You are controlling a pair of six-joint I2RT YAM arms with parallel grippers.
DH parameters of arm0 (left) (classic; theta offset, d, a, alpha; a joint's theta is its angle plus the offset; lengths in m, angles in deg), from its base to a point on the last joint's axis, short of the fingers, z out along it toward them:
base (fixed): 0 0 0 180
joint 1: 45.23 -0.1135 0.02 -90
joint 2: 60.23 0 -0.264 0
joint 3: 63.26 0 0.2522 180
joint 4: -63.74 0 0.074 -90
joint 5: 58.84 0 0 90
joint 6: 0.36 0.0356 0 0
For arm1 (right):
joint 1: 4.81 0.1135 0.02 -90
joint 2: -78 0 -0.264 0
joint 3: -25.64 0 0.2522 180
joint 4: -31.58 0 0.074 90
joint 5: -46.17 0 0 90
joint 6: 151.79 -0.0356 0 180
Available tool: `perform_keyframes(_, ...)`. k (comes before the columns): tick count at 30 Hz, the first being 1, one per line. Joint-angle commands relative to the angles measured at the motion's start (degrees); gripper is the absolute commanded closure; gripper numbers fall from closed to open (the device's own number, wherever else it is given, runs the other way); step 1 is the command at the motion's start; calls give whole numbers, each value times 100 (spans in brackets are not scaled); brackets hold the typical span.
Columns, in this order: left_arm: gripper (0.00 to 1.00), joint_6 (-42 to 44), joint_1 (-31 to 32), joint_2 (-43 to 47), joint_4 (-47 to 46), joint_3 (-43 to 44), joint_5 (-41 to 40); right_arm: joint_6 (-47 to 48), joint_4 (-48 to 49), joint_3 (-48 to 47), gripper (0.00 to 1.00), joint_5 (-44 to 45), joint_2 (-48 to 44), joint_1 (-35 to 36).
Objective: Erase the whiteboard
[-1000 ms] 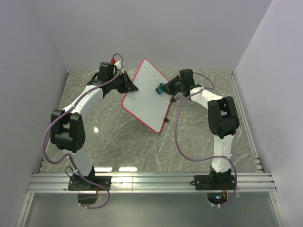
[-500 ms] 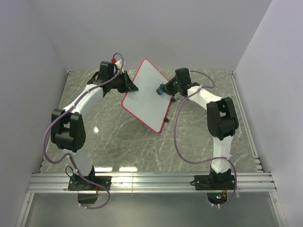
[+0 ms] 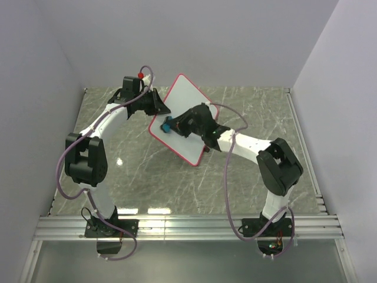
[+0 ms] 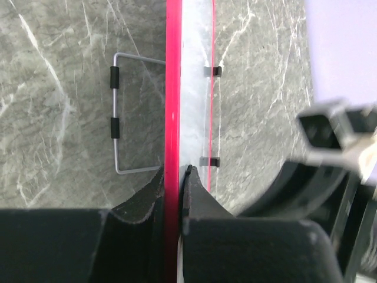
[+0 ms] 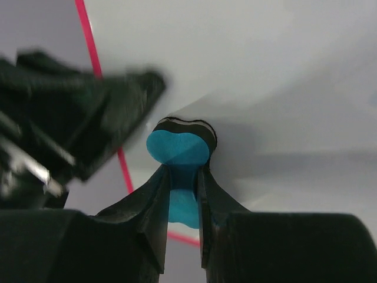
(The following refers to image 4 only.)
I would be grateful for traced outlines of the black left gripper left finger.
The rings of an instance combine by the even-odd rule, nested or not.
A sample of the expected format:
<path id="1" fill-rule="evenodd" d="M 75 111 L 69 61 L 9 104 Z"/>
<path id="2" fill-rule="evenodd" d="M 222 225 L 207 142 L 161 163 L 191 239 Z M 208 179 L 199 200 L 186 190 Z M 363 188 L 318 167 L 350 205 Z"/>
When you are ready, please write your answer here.
<path id="1" fill-rule="evenodd" d="M 113 209 L 2 209 L 2 282 L 161 282 L 164 170 Z"/>

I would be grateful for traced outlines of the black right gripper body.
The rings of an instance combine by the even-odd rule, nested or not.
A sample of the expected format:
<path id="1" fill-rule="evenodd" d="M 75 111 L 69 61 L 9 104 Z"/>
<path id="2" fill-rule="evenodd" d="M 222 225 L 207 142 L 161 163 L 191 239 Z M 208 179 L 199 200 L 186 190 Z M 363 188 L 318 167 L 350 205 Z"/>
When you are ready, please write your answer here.
<path id="1" fill-rule="evenodd" d="M 374 188 L 341 167 L 284 162 L 275 180 L 241 217 L 308 219 L 327 233 L 346 282 L 376 279 Z"/>

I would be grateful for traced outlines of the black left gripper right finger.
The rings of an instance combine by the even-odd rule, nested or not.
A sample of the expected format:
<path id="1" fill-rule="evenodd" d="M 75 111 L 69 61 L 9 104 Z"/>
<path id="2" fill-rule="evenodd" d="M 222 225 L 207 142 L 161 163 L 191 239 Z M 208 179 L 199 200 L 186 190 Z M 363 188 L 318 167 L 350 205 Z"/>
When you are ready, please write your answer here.
<path id="1" fill-rule="evenodd" d="M 196 167 L 183 183 L 184 282 L 342 282 L 329 237 L 315 222 L 237 218 L 203 187 Z"/>

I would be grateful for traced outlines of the red framed whiteboard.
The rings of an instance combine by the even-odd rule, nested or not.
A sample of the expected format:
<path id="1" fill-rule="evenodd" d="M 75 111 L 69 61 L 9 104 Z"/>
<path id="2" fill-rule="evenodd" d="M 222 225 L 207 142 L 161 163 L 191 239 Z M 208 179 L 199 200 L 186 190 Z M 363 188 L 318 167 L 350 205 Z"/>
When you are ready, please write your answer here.
<path id="1" fill-rule="evenodd" d="M 164 282 L 176 282 L 184 173 L 211 157 L 214 1 L 166 2 Z"/>

